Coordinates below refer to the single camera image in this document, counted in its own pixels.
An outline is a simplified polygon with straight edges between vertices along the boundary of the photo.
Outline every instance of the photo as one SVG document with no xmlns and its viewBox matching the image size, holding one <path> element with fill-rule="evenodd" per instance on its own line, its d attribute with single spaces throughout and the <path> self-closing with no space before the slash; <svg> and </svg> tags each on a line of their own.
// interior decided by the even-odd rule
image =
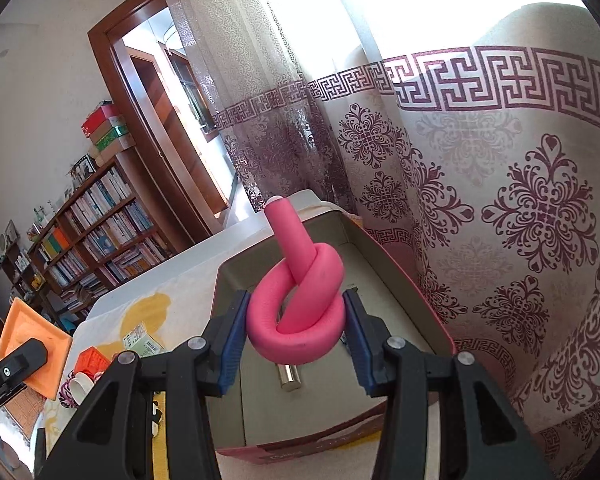
<svg viewBox="0 0 600 480">
<path fill-rule="evenodd" d="M 78 162 L 74 164 L 72 167 L 70 174 L 71 178 L 74 180 L 78 180 L 83 183 L 87 180 L 93 173 L 96 171 L 96 163 L 95 160 L 91 157 L 91 155 L 85 155 Z"/>
<path fill-rule="evenodd" d="M 7 238 L 7 245 L 10 245 L 12 242 L 18 239 L 18 232 L 16 231 L 16 226 L 13 224 L 13 220 L 9 220 L 4 234 Z"/>
</svg>

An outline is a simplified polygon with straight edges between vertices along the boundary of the stacked boxes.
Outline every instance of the stacked boxes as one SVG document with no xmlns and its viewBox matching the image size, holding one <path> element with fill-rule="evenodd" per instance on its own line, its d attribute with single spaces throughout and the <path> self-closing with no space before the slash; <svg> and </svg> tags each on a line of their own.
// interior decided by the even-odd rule
<svg viewBox="0 0 600 480">
<path fill-rule="evenodd" d="M 84 135 L 91 139 L 89 154 L 101 166 L 116 153 L 136 143 L 129 135 L 125 119 L 110 102 L 102 102 L 82 125 Z"/>
</svg>

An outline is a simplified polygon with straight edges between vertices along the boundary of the orange container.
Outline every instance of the orange container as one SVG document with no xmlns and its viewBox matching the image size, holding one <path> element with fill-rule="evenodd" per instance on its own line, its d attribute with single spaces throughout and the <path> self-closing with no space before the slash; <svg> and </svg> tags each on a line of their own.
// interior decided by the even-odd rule
<svg viewBox="0 0 600 480">
<path fill-rule="evenodd" d="M 55 400 L 62 369 L 69 354 L 71 336 L 49 323 L 20 298 L 13 300 L 0 336 L 0 361 L 30 338 L 42 341 L 46 364 L 24 383 L 47 399 Z"/>
<path fill-rule="evenodd" d="M 104 357 L 97 348 L 91 346 L 78 355 L 74 372 L 77 374 L 82 372 L 93 379 L 98 372 L 103 372 L 110 364 L 111 361 Z"/>
</svg>

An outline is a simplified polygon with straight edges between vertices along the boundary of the doorway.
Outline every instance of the doorway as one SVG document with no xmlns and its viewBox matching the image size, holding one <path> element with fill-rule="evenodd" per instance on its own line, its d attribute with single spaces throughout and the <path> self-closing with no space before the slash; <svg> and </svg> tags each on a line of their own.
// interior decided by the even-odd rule
<svg viewBox="0 0 600 480">
<path fill-rule="evenodd" d="M 237 179 L 168 8 L 122 38 L 162 126 L 222 223 Z"/>
</svg>

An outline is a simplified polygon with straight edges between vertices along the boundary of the window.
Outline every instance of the window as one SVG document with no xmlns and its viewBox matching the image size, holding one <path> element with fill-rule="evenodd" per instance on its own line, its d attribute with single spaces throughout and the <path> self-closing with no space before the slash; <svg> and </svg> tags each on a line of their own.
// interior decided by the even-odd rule
<svg viewBox="0 0 600 480">
<path fill-rule="evenodd" d="M 189 99 L 191 112 L 200 123 L 202 132 L 205 134 L 207 142 L 209 142 L 218 134 L 218 131 L 216 130 L 216 124 L 211 116 L 211 112 L 206 106 L 206 101 L 202 97 L 196 77 L 193 75 L 191 65 L 187 58 L 179 52 L 169 50 L 165 45 L 161 46 L 167 53 L 167 57 L 169 58 L 169 61 L 171 61 L 171 66 L 173 66 L 173 71 L 176 73 L 176 76 L 178 76 L 180 84 L 184 88 L 185 94 Z"/>
</svg>

